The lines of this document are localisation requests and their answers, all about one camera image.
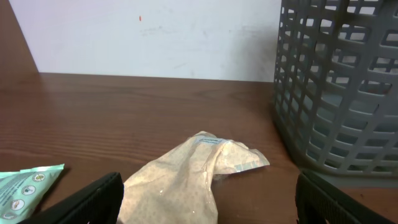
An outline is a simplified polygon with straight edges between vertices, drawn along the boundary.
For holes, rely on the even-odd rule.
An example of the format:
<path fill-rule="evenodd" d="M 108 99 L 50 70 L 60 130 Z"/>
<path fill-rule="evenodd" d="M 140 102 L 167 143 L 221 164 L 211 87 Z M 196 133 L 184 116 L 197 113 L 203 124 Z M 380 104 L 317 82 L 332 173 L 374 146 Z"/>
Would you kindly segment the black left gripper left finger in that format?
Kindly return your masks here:
<path fill-rule="evenodd" d="M 115 224 L 124 196 L 119 172 L 111 172 L 19 224 Z"/>

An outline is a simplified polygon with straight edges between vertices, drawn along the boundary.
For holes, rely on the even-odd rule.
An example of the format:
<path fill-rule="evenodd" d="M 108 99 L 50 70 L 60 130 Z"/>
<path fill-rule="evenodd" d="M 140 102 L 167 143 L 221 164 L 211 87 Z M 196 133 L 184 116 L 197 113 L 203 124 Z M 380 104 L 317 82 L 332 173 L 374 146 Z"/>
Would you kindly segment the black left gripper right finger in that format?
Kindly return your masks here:
<path fill-rule="evenodd" d="M 299 224 L 393 224 L 311 170 L 301 170 L 295 188 Z"/>

